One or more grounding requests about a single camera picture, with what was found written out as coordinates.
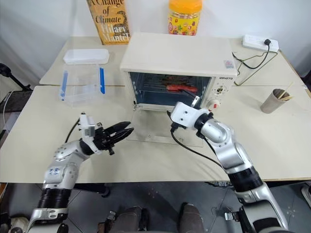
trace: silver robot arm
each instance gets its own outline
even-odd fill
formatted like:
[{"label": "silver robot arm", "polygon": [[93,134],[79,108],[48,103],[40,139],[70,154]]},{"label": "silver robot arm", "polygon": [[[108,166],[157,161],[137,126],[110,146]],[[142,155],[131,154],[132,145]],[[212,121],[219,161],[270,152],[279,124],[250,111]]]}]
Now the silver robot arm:
[{"label": "silver robot arm", "polygon": [[207,109],[195,109],[178,102],[170,114],[176,126],[197,130],[206,139],[243,204],[238,212],[226,213],[227,220],[241,223],[248,233],[288,232],[286,218],[269,187],[261,180],[250,158],[236,141],[232,128],[213,119]]},{"label": "silver robot arm", "polygon": [[68,142],[54,153],[54,160],[45,172],[41,200],[33,210],[26,233],[66,233],[63,224],[68,216],[68,200],[83,161],[92,154],[108,150],[114,154],[115,143],[126,138],[133,128],[126,129],[130,122],[120,122],[107,129],[94,124],[92,117],[80,115],[79,130],[82,138]]}]

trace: book cover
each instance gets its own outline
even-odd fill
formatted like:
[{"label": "book cover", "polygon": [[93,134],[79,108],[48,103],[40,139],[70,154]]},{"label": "book cover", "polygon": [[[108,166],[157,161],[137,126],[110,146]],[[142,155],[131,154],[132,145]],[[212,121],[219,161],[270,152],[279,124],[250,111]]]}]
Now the book cover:
[{"label": "book cover", "polygon": [[130,40],[125,0],[87,0],[103,45],[125,45]]}]

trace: white wall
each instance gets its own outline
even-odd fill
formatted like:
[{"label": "white wall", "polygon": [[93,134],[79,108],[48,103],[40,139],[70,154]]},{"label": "white wall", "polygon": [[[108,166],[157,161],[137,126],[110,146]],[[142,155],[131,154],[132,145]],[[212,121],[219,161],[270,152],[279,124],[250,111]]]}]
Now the white wall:
[{"label": "white wall", "polygon": [[[167,32],[168,0],[127,0],[131,31]],[[204,0],[198,35],[277,39],[300,75],[311,68],[310,0]],[[70,36],[97,36],[86,0],[0,0],[0,62],[38,84]]]}]

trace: label sticker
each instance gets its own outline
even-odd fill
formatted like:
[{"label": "label sticker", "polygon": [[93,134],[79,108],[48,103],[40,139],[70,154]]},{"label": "label sticker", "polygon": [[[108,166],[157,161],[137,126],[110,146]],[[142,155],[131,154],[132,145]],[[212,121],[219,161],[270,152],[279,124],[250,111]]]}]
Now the label sticker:
[{"label": "label sticker", "polygon": [[234,69],[234,65],[231,60],[224,60],[224,64],[226,69]]}]

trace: table surface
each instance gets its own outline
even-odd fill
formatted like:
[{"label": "table surface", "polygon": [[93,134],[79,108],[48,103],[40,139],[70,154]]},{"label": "table surface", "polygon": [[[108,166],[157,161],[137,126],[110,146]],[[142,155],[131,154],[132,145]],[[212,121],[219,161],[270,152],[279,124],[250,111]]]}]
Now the table surface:
[{"label": "table surface", "polygon": [[[302,86],[272,114],[259,106],[275,87],[232,87],[215,118],[231,125],[264,180],[310,180],[311,99]],[[41,183],[55,149],[84,111],[106,127],[130,120],[124,87],[107,87],[93,105],[68,107],[57,86],[37,86],[0,149],[0,182]],[[74,130],[70,140],[80,137]],[[215,159],[204,145],[193,149]],[[123,140],[82,163],[78,183],[213,181],[227,175],[210,161],[178,145]]]},{"label": "table surface", "polygon": [[[232,51],[241,59],[246,59],[254,55],[261,55],[263,51],[244,48],[241,45],[241,39],[230,39]],[[40,80],[40,84],[47,85],[60,85],[63,78],[63,57],[69,49],[108,49],[110,53],[109,61],[105,65],[101,65],[105,69],[105,85],[124,85],[123,78],[120,73],[120,62],[125,53],[127,45],[110,45],[104,46],[101,44],[99,37],[70,37],[59,52],[55,62],[48,70],[48,72]],[[273,54],[270,53],[267,57],[269,59]],[[246,63],[250,66],[256,66],[262,60],[261,58],[254,58]],[[254,70],[250,70],[244,66],[240,69],[241,74],[237,78],[237,82],[241,82],[251,75]],[[284,55],[279,54],[268,63],[263,69],[258,71],[251,79],[246,81],[243,85],[279,85],[287,86],[292,81],[295,81],[295,85],[303,85],[303,82],[298,77],[294,69],[287,62]]]}]

